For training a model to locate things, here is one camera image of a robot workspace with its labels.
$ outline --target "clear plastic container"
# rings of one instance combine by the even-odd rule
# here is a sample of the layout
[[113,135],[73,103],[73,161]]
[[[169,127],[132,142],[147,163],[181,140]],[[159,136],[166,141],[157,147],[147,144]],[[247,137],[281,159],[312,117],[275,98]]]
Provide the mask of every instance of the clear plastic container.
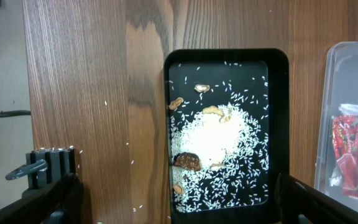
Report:
[[358,211],[358,42],[328,52],[314,187]]

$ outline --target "brown wooden surface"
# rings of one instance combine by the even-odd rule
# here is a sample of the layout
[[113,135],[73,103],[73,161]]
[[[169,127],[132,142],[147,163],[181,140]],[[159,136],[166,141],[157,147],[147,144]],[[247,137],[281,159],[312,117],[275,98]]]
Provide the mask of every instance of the brown wooden surface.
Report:
[[358,40],[358,0],[23,2],[34,144],[83,150],[84,223],[169,223],[162,68],[175,49],[283,50],[290,172],[313,185],[326,53]]

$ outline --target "wooden table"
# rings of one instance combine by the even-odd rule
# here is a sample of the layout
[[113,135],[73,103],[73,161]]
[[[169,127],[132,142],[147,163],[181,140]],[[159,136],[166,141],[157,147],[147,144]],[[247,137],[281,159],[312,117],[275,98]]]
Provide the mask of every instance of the wooden table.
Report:
[[358,0],[23,2],[34,144],[83,150],[84,223],[169,223],[162,68],[175,49],[283,50],[290,172],[313,185],[326,53],[358,40]]

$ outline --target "black tray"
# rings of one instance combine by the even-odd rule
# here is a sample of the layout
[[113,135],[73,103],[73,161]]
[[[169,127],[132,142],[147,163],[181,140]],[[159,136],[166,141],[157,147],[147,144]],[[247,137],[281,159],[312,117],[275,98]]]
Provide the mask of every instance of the black tray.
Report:
[[[244,50],[177,50],[172,52],[166,59],[164,65],[165,101],[166,104],[184,97],[194,102],[198,97],[194,91],[194,85],[217,83],[219,87],[211,85],[214,89],[212,95],[204,95],[203,105],[201,103],[181,108],[184,113],[190,111],[201,111],[210,105],[226,104],[231,98],[231,91],[223,87],[222,80],[227,84],[230,80],[233,91],[239,92],[248,89],[247,94],[267,94],[266,99],[251,99],[253,104],[246,104],[243,110],[249,112],[253,117],[260,119],[268,114],[268,119],[260,120],[261,132],[268,133],[269,170],[258,177],[258,182],[267,183],[268,197],[264,197],[261,203],[253,206],[231,207],[201,212],[180,213],[176,210],[171,190],[171,213],[172,223],[272,223],[279,221],[276,214],[273,199],[273,190],[279,173],[289,172],[289,87],[288,87],[288,59],[287,56],[277,49],[244,49]],[[168,156],[171,161],[171,135],[170,117],[180,119],[180,114],[167,110],[167,136]],[[172,189],[172,165],[170,168],[170,187]],[[253,189],[263,195],[264,187]],[[250,192],[245,189],[240,197],[247,197]]]

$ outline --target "red packet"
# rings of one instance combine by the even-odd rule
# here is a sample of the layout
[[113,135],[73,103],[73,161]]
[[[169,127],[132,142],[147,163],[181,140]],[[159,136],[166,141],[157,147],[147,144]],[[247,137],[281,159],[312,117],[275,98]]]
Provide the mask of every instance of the red packet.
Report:
[[336,162],[343,175],[343,193],[358,197],[358,116],[334,118],[333,144]]

